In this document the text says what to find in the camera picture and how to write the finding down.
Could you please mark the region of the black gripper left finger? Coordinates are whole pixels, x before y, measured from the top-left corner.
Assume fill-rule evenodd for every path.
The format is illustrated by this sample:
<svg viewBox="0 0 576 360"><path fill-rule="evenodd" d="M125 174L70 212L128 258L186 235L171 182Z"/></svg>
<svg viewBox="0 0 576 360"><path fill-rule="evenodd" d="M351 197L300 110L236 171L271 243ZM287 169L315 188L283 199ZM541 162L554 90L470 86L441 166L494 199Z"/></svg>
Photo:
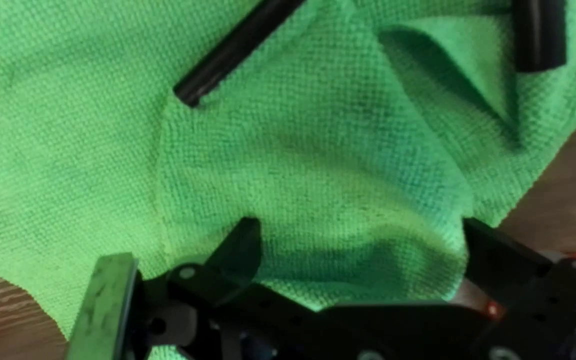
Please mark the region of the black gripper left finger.
<svg viewBox="0 0 576 360"><path fill-rule="evenodd" d="M182 295L228 295L248 287L261 265L261 225L239 218L202 265L182 265L168 285Z"/></svg>

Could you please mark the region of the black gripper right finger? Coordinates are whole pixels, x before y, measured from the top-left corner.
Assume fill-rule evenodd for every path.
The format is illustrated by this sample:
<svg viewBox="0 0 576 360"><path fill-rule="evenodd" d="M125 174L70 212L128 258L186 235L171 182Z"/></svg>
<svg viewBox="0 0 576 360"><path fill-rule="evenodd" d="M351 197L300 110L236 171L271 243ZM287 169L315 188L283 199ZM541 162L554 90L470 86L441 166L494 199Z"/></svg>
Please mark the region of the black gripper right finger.
<svg viewBox="0 0 576 360"><path fill-rule="evenodd" d="M464 221L465 278L484 293L484 312L548 315L555 302L539 295L554 262L482 221Z"/></svg>

